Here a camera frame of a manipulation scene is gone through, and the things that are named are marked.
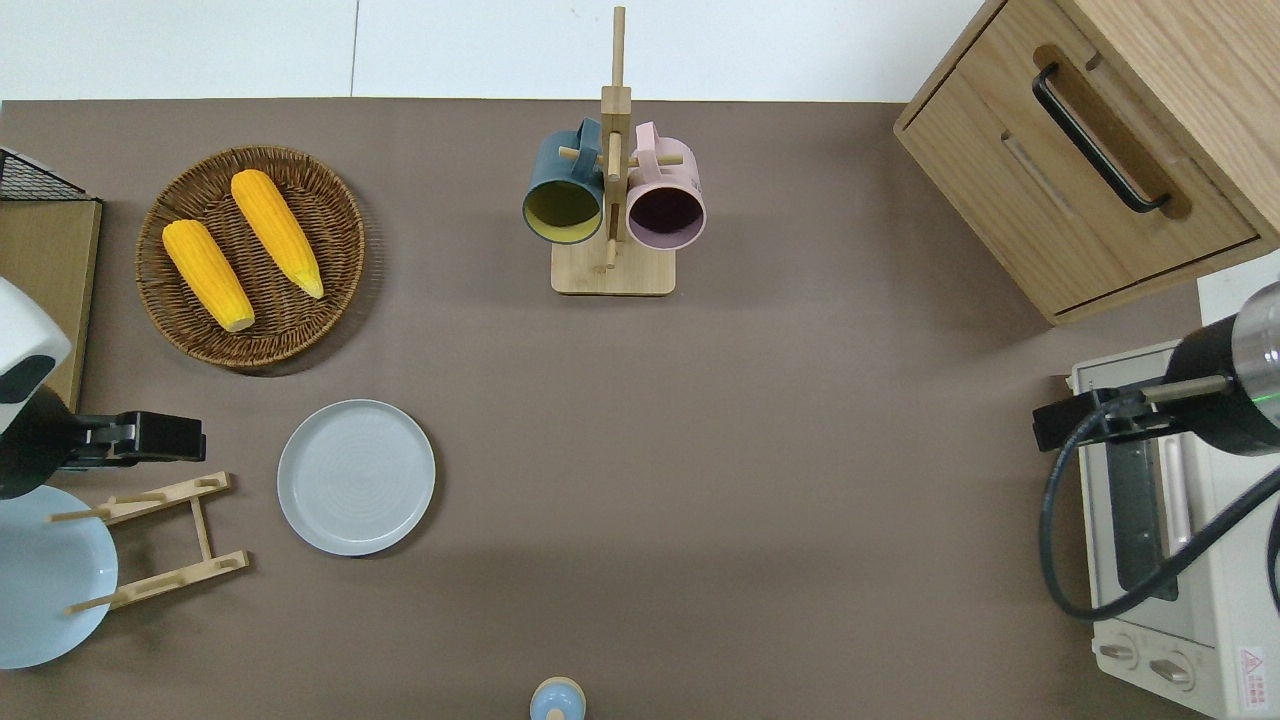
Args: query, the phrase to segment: black handle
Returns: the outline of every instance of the black handle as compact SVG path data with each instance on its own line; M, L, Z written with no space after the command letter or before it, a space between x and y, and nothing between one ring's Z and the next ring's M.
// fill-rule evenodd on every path
M1106 181L1107 186L1110 186L1116 193L1116 197L1119 197L1120 201L1134 213L1151 213L1165 202L1169 202L1167 192L1155 200L1147 200L1139 195L1132 184L1129 184L1129 181L1126 181L1123 174L1120 174L1120 170L1115 167L1115 164L1111 163L1111 160L1102 152L1102 149L1093 142L1092 137L1089 137L1089 133L1084 132L1080 123L1071 117L1071 113L1066 110L1062 102L1059 101L1057 96L1053 95L1053 91L1050 90L1048 78L1053 77L1053 73L1056 72L1057 63L1050 63L1043 70L1041 70L1041 74L1036 76L1036 82L1032 83L1032 94L1036 96L1036 100L1039 101L1041 108L1044 108L1048 117L1053 118L1057 127L1061 128L1068 140L1071 141L1071 145L1075 145L1075 149L1084 155L1084 159L1088 160L1091 165L1093 165L1093 169L1102 176L1102 179Z

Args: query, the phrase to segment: corn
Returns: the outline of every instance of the corn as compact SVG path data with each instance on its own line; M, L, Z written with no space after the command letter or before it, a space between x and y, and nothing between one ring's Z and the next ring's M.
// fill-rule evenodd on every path
M244 288L205 225L198 220L174 220L165 225L161 237L182 279L223 329L234 333L253 324L253 307Z
M232 197L284 277L311 297L324 297L315 252L271 178L241 170L232 176Z

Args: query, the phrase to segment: oven door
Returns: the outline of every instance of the oven door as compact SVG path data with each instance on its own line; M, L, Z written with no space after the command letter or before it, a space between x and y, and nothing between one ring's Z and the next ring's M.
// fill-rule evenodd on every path
M1172 346L1080 365L1076 392L1158 383ZM1192 433L1080 450L1094 606L1124 594L1204 525L1206 451ZM1119 619L1216 647L1212 602L1210 570L1201 561Z

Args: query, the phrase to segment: pink mug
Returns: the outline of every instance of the pink mug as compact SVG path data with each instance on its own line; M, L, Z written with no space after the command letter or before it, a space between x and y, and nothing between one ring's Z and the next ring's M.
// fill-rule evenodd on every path
M659 155L680 155L659 165ZM707 227L707 206L694 151L673 137L658 137L653 123L636 126L637 168L627 177L627 229L636 242L654 250L680 250Z

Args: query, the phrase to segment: wire basket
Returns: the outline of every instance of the wire basket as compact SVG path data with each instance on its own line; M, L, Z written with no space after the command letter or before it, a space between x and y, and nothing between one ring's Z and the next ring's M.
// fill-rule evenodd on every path
M36 160L0 147L0 200L96 200Z
M230 179L248 168L275 181L297 218L324 297L284 277L237 208ZM253 306L248 328L224 331L182 279L161 237L179 219L204 223L227 256ZM142 223L134 269L142 304L169 342L197 360L243 372L293 357L324 337L349 306L364 266L365 223L342 178L303 152L259 145L224 150L169 183Z

